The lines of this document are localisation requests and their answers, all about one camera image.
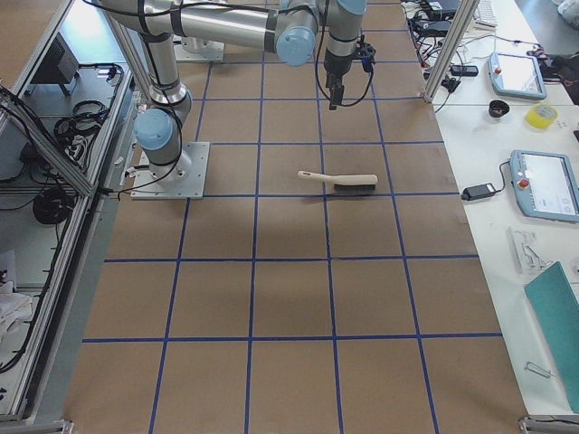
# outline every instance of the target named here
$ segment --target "yellow tape roll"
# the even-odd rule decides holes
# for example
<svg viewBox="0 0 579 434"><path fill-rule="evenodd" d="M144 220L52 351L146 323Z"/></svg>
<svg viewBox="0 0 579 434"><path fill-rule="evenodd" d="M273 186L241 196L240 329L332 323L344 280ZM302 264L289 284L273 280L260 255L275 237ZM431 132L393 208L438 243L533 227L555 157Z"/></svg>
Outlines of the yellow tape roll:
<svg viewBox="0 0 579 434"><path fill-rule="evenodd" d="M557 119L557 110L548 104L536 104L527 112L525 120L535 128L545 129Z"/></svg>

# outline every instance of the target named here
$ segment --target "wooden handle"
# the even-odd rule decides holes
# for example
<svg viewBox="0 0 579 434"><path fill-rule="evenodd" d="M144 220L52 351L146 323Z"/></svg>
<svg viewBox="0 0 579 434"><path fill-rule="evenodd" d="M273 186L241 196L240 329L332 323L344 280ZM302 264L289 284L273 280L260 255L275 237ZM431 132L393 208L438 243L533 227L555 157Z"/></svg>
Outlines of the wooden handle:
<svg viewBox="0 0 579 434"><path fill-rule="evenodd" d="M341 185L376 185L378 184L378 177L376 175L323 175L315 174L313 172L305 172L300 170L298 178L309 179L310 181L321 181L328 184Z"/></svg>

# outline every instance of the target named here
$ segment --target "white desk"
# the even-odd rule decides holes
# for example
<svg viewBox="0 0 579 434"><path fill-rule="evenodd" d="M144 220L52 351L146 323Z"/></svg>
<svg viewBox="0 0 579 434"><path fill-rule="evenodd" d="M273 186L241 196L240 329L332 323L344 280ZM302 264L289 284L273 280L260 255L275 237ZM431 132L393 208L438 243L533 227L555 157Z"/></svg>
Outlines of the white desk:
<svg viewBox="0 0 579 434"><path fill-rule="evenodd" d="M495 0L493 7L499 21L498 35L535 40L514 0ZM527 47L498 43L498 49L505 52L524 52ZM469 45L473 56L490 54L492 48L492 38ZM573 130L579 128L579 107L573 105L563 87L547 87L546 102L557 106L559 118L547 130L539 131L524 119L534 102L497 97L487 69L481 71L476 78L463 79L459 90L437 114L459 189L487 182L501 186L498 166L513 149L567 154L578 177L579 143ZM446 95L446 89L440 89L435 102L442 102ZM508 102L510 113L501 119L491 118L488 104L492 99ZM505 173L508 183L505 192L488 200L465 203L465 210L527 411L532 415L571 414L558 378L547 379L525 370L526 363L532 362L556 375L555 363L524 292L524 285L534 276L517 273L508 229L535 232L537 253L545 260L559 260L569 280L574 282L579 281L571 268L579 259L579 226L525 217L517 207L508 170Z"/></svg>
<svg viewBox="0 0 579 434"><path fill-rule="evenodd" d="M493 10L495 16L498 18L498 29L496 36L508 39L511 41L525 41L536 42L536 37L529 28L527 21L517 7L514 0L493 0ZM469 42L473 38L490 34L490 32L481 30L470 30L464 36L464 42ZM447 105L488 105L493 99L503 99L510 106L512 105L532 105L535 102L530 99L517 99L508 97L499 97L494 90L489 80L489 68L487 66L488 57L494 51L507 52L511 54L526 54L527 51L533 49L533 45L529 43L512 43L502 41L500 39L489 36L484 39L469 42L465 45L466 48L459 48L458 52L465 63L477 65L479 68L478 77L462 77L462 84L449 97ZM460 64L460 59L457 55L454 56L454 63ZM544 102L559 106L572 104L565 88L562 85L547 85L547 98ZM446 89L440 89L434 98L434 104L441 104L447 97Z"/></svg>

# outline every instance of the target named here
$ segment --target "screen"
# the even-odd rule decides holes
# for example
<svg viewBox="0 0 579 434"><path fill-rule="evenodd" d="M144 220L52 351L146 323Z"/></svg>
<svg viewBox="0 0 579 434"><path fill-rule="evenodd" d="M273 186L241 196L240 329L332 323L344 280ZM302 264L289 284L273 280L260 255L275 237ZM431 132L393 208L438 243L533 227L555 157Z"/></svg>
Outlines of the screen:
<svg viewBox="0 0 579 434"><path fill-rule="evenodd" d="M505 90L522 90L525 92L540 92L535 64L532 59L499 54L500 77Z"/></svg>
<svg viewBox="0 0 579 434"><path fill-rule="evenodd" d="M558 156L523 154L525 177L533 192L533 208L540 212L577 215L573 187L565 160Z"/></svg>

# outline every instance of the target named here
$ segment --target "scrub brush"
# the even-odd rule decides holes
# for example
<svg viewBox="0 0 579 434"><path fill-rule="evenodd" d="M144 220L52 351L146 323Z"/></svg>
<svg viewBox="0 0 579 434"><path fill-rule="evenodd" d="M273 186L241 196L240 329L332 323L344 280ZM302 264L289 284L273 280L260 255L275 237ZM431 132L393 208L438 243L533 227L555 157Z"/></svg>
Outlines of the scrub brush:
<svg viewBox="0 0 579 434"><path fill-rule="evenodd" d="M298 178L310 181L321 181L326 184L333 184L336 190L375 190L378 184L376 175L323 175L312 172L298 172Z"/></svg>

